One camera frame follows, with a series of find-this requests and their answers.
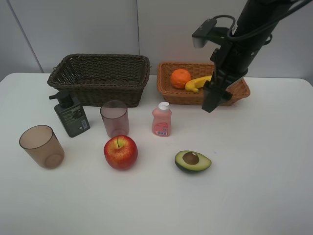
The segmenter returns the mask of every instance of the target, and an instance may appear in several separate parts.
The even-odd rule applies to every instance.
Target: wall seam
[[[138,0],[136,0],[136,7],[137,7],[137,27],[138,27],[138,50],[139,50],[139,55],[141,55],[141,54],[140,54],[140,37],[139,37]]]
[[[26,43],[28,44],[28,46],[29,46],[29,48],[30,48],[30,50],[31,50],[31,52],[32,52],[32,54],[33,54],[33,56],[34,56],[34,58],[35,58],[35,60],[36,60],[36,62],[37,62],[37,64],[38,64],[38,66],[39,66],[40,71],[41,71],[42,73],[44,73],[44,70],[43,70],[43,68],[41,67],[41,64],[39,63],[39,60],[38,60],[38,58],[37,58],[37,56],[36,56],[36,54],[35,54],[35,51],[34,51],[33,47],[31,46],[31,44],[30,44],[30,42],[29,42],[29,40],[28,40],[28,38],[27,38],[27,36],[26,36],[26,34],[25,34],[25,31],[24,31],[24,29],[23,29],[23,27],[22,27],[22,25],[21,25],[21,23],[20,23],[20,21],[19,21],[19,18],[18,18],[17,15],[15,14],[15,11],[14,11],[14,9],[13,9],[13,7],[12,7],[10,1],[9,1],[9,0],[6,0],[6,3],[8,4],[8,6],[9,6],[9,8],[10,8],[12,14],[13,14],[13,17],[14,17],[16,23],[18,24],[18,26],[19,26],[19,28],[20,28],[20,30],[21,30],[21,32],[22,32],[22,34],[23,34],[23,36],[24,36],[24,38],[25,38],[25,40],[26,40]]]

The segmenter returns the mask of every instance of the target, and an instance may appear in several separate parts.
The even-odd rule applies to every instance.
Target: light brown wicker basket
[[[176,89],[171,85],[170,77],[174,70],[186,69],[190,72],[191,78],[199,78],[212,75],[214,65],[209,63],[184,63],[184,62],[164,62],[158,65],[157,89],[164,99],[171,104],[202,105],[203,89],[198,94],[186,90]],[[227,89],[233,97],[223,106],[230,106],[236,101],[250,95],[250,89],[244,79],[234,83]]]

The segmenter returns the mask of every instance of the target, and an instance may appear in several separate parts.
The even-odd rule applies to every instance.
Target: wicker basket
[[[174,70],[186,69],[190,72],[192,79],[212,75],[214,65],[208,63],[184,63],[184,62],[165,62],[158,65],[157,89],[164,99],[171,104],[202,105],[203,89],[198,94],[186,90],[176,89],[171,85],[170,77]],[[233,97],[223,106],[230,106],[236,101],[248,97],[250,89],[245,80],[234,83],[227,89]]]
[[[102,106],[110,100],[128,107],[139,104],[149,79],[150,62],[145,56],[73,54],[54,69],[48,84],[69,91],[83,105]]]

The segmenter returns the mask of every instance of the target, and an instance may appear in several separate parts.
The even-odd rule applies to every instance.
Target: avocado pit
[[[199,162],[199,157],[193,152],[185,153],[182,159],[189,165],[195,165]]]

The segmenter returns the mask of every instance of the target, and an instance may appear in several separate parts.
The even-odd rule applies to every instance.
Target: orange
[[[187,70],[175,70],[171,75],[171,84],[177,89],[185,89],[187,82],[191,80],[191,75]]]

